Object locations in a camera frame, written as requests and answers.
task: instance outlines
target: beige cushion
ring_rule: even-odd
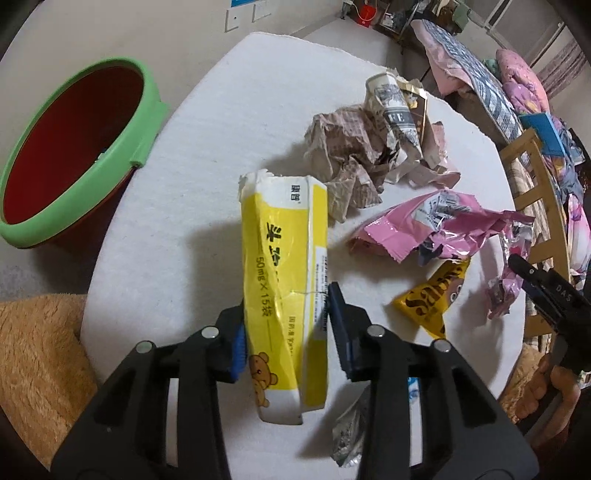
[[[525,386],[531,380],[543,356],[543,353],[540,353],[532,346],[523,344],[513,374],[499,398],[501,407],[507,412],[513,423],[518,420],[517,415],[515,415],[517,400],[522,397]]]
[[[0,303],[0,406],[47,468],[97,388],[79,342],[85,302],[45,295]]]

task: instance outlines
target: green rim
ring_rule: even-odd
[[[12,166],[29,133],[47,108],[72,84],[99,69],[125,66],[135,69],[144,80],[136,111],[113,144],[102,153],[70,188],[38,214],[21,223],[8,224],[4,218],[4,192]],[[74,75],[58,88],[35,114],[27,129],[12,149],[0,179],[0,235],[11,245],[28,248],[38,245],[62,232],[97,206],[134,167],[144,166],[156,135],[168,113],[160,100],[152,73],[141,62],[124,58],[102,60]]]

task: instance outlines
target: white table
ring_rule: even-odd
[[[361,103],[365,80],[382,70],[341,50],[256,33],[195,87],[164,127],[146,168],[131,180],[96,264],[82,342],[101,380],[138,341],[183,341],[240,302],[239,176],[263,167],[305,174],[303,137],[312,116]],[[475,194],[485,208],[512,209],[493,143],[441,100],[430,98],[428,112],[432,121],[443,121],[449,156],[462,172],[456,189]],[[345,299],[363,306],[374,323],[423,344],[430,343],[429,335],[389,303],[436,265],[421,269],[415,258],[398,265],[351,255],[344,242],[366,219],[430,190],[413,190],[404,181],[388,184],[382,206],[360,210],[329,229],[329,280],[339,281]],[[495,396],[521,350],[525,312],[520,295],[511,314],[487,321],[483,289],[501,265],[494,238],[472,260],[462,294],[445,315],[448,338]],[[329,339],[327,405],[305,414],[302,426],[261,422],[248,374],[237,385],[219,386],[234,479],[355,477],[328,455],[334,420],[362,385],[347,382],[330,332]],[[175,448],[169,446],[172,456]]]

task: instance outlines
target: screw head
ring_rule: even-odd
[[[205,327],[203,330],[201,330],[201,335],[203,336],[203,338],[207,338],[207,339],[214,339],[215,337],[217,337],[220,334],[220,331],[217,329],[217,327]]]
[[[382,338],[386,330],[381,325],[370,325],[367,329],[367,333],[369,336],[374,338]]]
[[[135,351],[138,353],[148,353],[153,346],[154,344],[152,342],[144,340],[135,346]]]
[[[439,339],[435,340],[435,348],[443,353],[448,353],[452,349],[452,344],[449,343],[447,340]]]

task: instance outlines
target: wooden chair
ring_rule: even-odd
[[[544,159],[540,153],[541,140],[535,130],[526,130],[519,138],[511,142],[509,146],[501,150],[499,155],[503,166],[507,168],[513,161],[519,161],[523,153],[530,156],[531,166],[534,170],[537,185],[527,192],[514,197],[515,210],[523,210],[529,205],[542,200],[548,218],[550,239],[535,244],[531,248],[528,261],[532,265],[553,259],[554,270],[564,278],[570,278],[569,258],[567,253],[566,235],[564,233],[563,215],[561,206],[556,199],[554,189],[550,183],[550,173],[546,169]],[[525,337],[535,337],[552,333],[552,328],[541,315],[528,316],[525,320]]]

